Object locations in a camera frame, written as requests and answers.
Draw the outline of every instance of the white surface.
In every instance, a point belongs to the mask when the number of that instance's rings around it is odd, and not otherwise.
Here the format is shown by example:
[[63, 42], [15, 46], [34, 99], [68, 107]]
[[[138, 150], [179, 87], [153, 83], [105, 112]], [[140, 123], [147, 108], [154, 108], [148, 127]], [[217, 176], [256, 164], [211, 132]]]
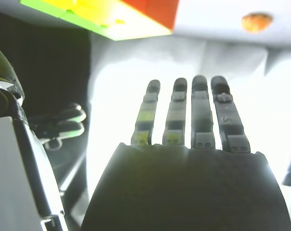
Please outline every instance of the white surface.
[[0, 118], [0, 231], [42, 231], [12, 119]]
[[[174, 81], [178, 77], [187, 79], [185, 144], [190, 147], [189, 95], [192, 78], [197, 74], [205, 75], [208, 83], [214, 75], [226, 77], [252, 152], [266, 155], [281, 182], [291, 159], [291, 52], [279, 53], [275, 65], [264, 76], [268, 51], [263, 47], [175, 36], [121, 42], [93, 36], [92, 40], [89, 98], [93, 108], [87, 152], [89, 195], [117, 145], [130, 144], [147, 84], [152, 79], [161, 82], [153, 143], [161, 143]], [[210, 103], [219, 149], [212, 99]], [[291, 209], [291, 188], [282, 186], [282, 191]]]
[[[32, 24], [73, 26], [61, 19], [19, 4], [18, 0], [0, 0], [0, 12]], [[274, 17], [272, 25], [260, 34], [241, 28], [248, 13], [265, 12]], [[197, 38], [291, 47], [291, 0], [180, 0], [175, 33]]]

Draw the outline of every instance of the black fingertip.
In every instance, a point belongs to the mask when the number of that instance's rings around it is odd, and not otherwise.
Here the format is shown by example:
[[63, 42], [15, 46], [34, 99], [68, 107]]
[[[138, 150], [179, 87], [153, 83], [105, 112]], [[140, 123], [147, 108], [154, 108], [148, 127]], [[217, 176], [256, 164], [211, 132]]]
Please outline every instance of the black fingertip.
[[149, 93], [159, 93], [160, 90], [160, 82], [157, 79], [152, 80], [149, 82], [146, 91]]
[[195, 76], [192, 83], [192, 91], [208, 90], [208, 82], [204, 76]]
[[185, 91], [187, 92], [187, 81], [185, 78], [178, 78], [174, 82], [173, 91]]
[[230, 88], [227, 80], [223, 76], [215, 76], [211, 80], [213, 94], [227, 93], [230, 94]]

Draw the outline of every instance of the dark floor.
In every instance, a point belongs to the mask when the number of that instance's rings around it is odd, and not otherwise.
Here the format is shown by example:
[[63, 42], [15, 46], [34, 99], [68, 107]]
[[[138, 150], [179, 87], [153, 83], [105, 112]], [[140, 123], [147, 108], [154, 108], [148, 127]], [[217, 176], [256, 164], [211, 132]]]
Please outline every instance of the dark floor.
[[[28, 117], [56, 113], [71, 102], [79, 103], [89, 115], [87, 87], [91, 49], [88, 35], [84, 29], [37, 27], [0, 14], [0, 50], [11, 62], [22, 84], [26, 94], [23, 108]], [[64, 141], [59, 151], [47, 153], [57, 180], [85, 151], [88, 119], [84, 126], [83, 135]], [[65, 195], [66, 214], [85, 182], [83, 164]]]

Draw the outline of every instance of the small orange ball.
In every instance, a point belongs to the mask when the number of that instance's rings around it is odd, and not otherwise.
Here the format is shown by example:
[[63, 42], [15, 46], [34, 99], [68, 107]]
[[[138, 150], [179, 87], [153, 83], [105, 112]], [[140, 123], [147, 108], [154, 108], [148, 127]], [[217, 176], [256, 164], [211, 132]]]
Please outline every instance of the small orange ball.
[[266, 29], [273, 18], [264, 13], [251, 13], [242, 18], [242, 26], [246, 31], [258, 33]]

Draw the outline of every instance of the orange block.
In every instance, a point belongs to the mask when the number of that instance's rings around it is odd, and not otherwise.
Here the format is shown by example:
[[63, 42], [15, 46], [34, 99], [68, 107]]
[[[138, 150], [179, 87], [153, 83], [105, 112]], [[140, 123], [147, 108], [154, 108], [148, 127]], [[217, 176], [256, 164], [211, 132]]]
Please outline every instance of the orange block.
[[144, 15], [173, 30], [179, 0], [121, 0]]

